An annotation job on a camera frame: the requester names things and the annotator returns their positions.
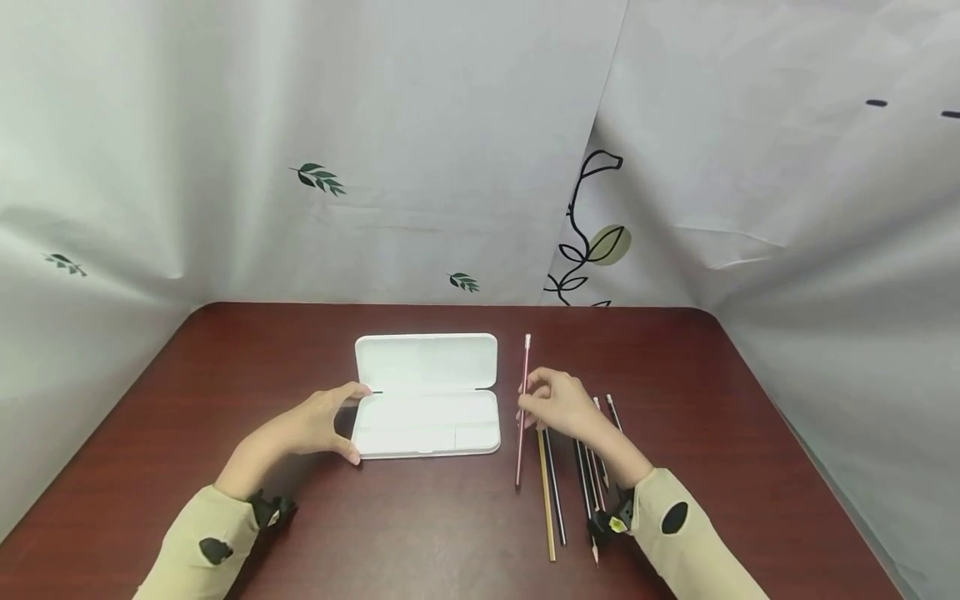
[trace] leaf print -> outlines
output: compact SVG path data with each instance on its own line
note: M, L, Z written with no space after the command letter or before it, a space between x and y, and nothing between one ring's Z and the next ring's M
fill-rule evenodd
M297 172L297 178L303 185L319 187L323 192L326 191L327 187L329 187L330 191L333 192L333 187L336 186L337 191L333 192L334 196L346 194L347 192L344 191L344 186L336 180L337 176L329 171L322 171L321 169L323 168L324 166L322 164L317 164L316 162L305 162L301 168L295 169L290 167L290 170Z
M572 277L572 278L568 279L567 281L564 281L564 282L563 282L564 285L563 285L563 287L560 288L560 291L562 291L562 292L572 292L573 290L577 289L578 287L580 287L580 286L583 285L584 283L587 283L587 278L586 278L586 277Z
M560 254L562 254L567 260L571 260L573 262L584 262L584 254L569 244L560 245Z
M450 285L453 287L459 287L462 290L466 290L471 294L473 292L480 291L480 285L477 283L477 280L473 277L467 275L466 273L454 273L450 276Z
M80 265L73 262L63 254L44 254L43 257L47 262L52 262L57 265L58 269L66 269L67 273L70 275L80 274L81 276L86 277L86 273L80 268Z
M631 235L622 225L607 225L590 242L589 262L610 266L630 249Z

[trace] white fabric backdrop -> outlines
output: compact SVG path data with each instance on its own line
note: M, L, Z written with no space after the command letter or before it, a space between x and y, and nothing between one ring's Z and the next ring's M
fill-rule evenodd
M200 303L535 303L625 9L0 3L0 538Z
M575 208L631 246L567 294L717 315L904 593L938 599L960 597L958 60L957 2L631 2L588 149L622 165Z
M695 305L960 596L960 3L625 4L0 4L0 534L205 301Z

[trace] pink pencil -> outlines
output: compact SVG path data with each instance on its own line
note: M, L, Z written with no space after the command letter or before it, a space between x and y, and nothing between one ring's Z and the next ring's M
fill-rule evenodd
M527 369L529 368L528 361L530 360L530 334L527 334L527 337L523 340L523 383L520 385L520 393L527 393ZM515 489L520 491L520 468L523 465L523 430L524 421L526 420L526 414L520 410L520 424L519 430L516 434L516 481L514 482Z

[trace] green leaf pattern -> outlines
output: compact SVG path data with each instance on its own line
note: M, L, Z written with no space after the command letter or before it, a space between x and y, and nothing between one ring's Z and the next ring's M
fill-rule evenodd
M324 171L323 168L322 164L316 162L304 162L301 168L294 169L291 167L290 170L297 172L297 178L303 185L319 187L323 192L329 189L330 193L338 198L341 194L346 194L344 186L336 180L337 176L329 171Z
M80 275L86 277L86 273L83 269L80 268L80 265L70 260L63 254L44 254L47 262L52 262L57 265L58 269L66 269L67 273L70 275Z
M480 284L477 283L477 280L466 273L454 273L453 275L447 275L450 276L450 285L453 287L459 287L460 289L466 290L471 294L473 292L480 291Z

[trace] wooden table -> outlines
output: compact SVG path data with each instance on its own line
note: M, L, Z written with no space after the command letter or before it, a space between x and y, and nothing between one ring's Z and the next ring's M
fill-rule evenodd
M570 544L546 558L535 439L514 492L516 386L533 365L613 394L774 599L899 598L719 323L658 308L213 304L183 325L0 546L0 597L130 598L167 526L234 445L356 377L364 334L489 331L503 445L489 456L291 460L290 528L259 543L243 598L669 598L630 540L589 555L569 440L555 453Z

